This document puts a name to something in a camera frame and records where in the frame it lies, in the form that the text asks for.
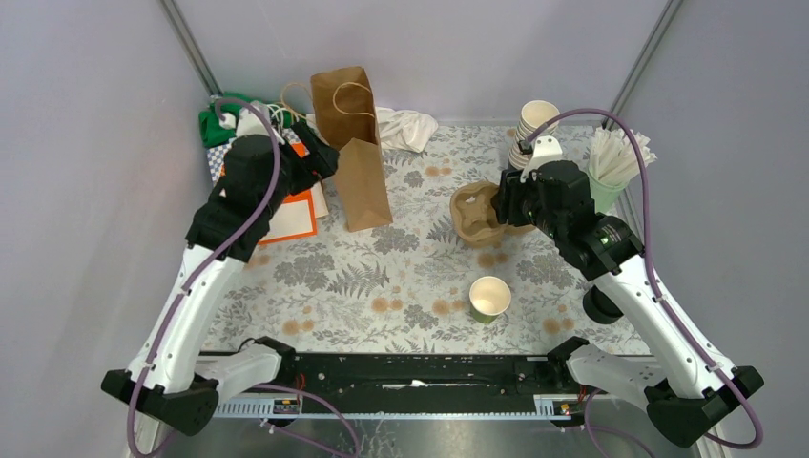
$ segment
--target kraft paper bag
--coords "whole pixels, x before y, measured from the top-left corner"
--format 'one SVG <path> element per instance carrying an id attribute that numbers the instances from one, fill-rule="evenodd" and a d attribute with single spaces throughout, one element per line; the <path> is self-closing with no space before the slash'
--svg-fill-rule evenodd
<path id="1" fill-rule="evenodd" d="M 362 67 L 318 73 L 310 79 L 322 138 L 340 150 L 334 183 L 349 232 L 393 222 L 384 184 L 374 95 Z"/>

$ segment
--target floral tablecloth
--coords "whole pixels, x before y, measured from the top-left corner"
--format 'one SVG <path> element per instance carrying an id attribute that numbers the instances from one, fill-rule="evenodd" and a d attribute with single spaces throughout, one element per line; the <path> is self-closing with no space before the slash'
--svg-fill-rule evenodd
<path id="1" fill-rule="evenodd" d="M 561 126 L 556 138 L 581 166 L 593 127 Z M 336 192 L 311 238 L 260 246 L 234 278 L 203 349 L 234 350 L 271 336 L 298 351 L 544 354 L 573 335 L 616 354 L 649 354 L 627 320 L 587 318 L 587 284 L 539 231 L 475 250 L 452 229 L 449 197 L 481 179 L 498 182 L 513 131 L 441 127 L 417 155 L 384 152 L 394 223 L 349 233 Z M 468 290 L 503 279 L 512 302 L 490 325 L 469 315 Z"/>

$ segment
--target stacked paper cups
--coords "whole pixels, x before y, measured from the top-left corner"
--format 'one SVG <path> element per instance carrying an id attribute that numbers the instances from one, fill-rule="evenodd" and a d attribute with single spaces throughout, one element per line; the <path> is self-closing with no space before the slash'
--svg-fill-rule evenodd
<path id="1" fill-rule="evenodd" d="M 517 130 L 514 134 L 514 143 L 508 152 L 508 162 L 514 168 L 522 170 L 529 165 L 530 160 L 530 156 L 520 154 L 520 147 L 517 143 L 528 138 L 537 127 L 556 115 L 559 115 L 559 109 L 545 100 L 531 100 L 531 102 L 523 105 L 523 110 L 520 112 L 520 124 L 517 125 Z M 542 135 L 553 135 L 558 126 L 559 121 L 554 122 Z"/>

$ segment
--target white wall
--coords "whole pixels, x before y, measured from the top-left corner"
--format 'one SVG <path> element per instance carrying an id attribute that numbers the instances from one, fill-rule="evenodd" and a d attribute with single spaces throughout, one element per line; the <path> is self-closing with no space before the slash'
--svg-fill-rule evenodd
<path id="1" fill-rule="evenodd" d="M 659 156 L 658 270 L 712 341 L 764 377 L 752 399 L 764 445 L 734 456 L 806 450 L 807 17 L 805 0 L 685 2 L 626 114 Z M 724 425 L 752 438 L 743 413 Z"/>
<path id="2" fill-rule="evenodd" d="M 609 108 L 666 4 L 177 2 L 225 91 L 276 98 L 287 82 L 363 65 L 379 105 L 445 121 L 516 119 L 534 98 L 563 111 Z"/>
<path id="3" fill-rule="evenodd" d="M 0 43 L 0 456 L 120 456 L 99 386 L 210 189 L 207 94 L 155 1 L 0 2 Z"/>

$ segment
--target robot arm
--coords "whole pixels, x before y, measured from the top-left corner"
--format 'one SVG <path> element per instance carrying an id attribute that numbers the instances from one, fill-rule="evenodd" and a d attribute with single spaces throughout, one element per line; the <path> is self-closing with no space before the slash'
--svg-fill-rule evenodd
<path id="1" fill-rule="evenodd" d="M 581 338 L 562 343 L 549 360 L 577 383 L 596 386 L 645 410 L 664 436 L 689 447 L 739 405 L 715 374 L 717 367 L 734 375 L 746 398 L 763 380 L 754 368 L 735 366 L 716 349 L 655 272 L 654 280 L 675 315 L 717 367 L 700 358 L 657 303 L 644 268 L 643 244 L 621 219 L 595 213 L 588 177 L 574 163 L 541 160 L 542 155 L 556 156 L 554 152 L 561 152 L 558 142 L 541 136 L 526 170 L 503 172 L 492 201 L 498 222 L 532 224 L 551 237 L 565 261 L 592 281 L 584 298 L 588 316 L 602 324 L 626 316 L 661 368 L 613 356 Z"/>
<path id="2" fill-rule="evenodd" d="M 219 246 L 236 233 L 264 199 L 267 179 L 272 175 L 272 141 L 265 135 L 249 135 L 234 141 L 224 159 L 224 171 L 208 201 L 194 215 L 186 235 L 185 249 L 169 299 L 146 343 L 126 369 L 108 371 L 101 389 L 129 403 L 135 381 L 143 368 L 150 368 L 138 394 L 136 408 L 186 435 L 200 432 L 217 406 L 245 389 L 285 377 L 279 371 L 293 364 L 294 350 L 272 339 L 257 343 L 214 364 L 197 367 L 197 355 L 216 316 L 222 296 L 233 274 L 249 261 L 259 240 L 269 231 L 269 221 L 283 200 L 309 189 L 337 170 L 339 153 L 319 141 L 304 123 L 292 127 L 309 152 L 298 157 L 286 143 L 280 147 L 280 172 L 275 192 L 258 219 L 230 248 L 211 262 L 187 288 L 187 279 Z M 167 324 L 163 341 L 151 364 L 158 330 L 176 298 L 182 303 Z"/>

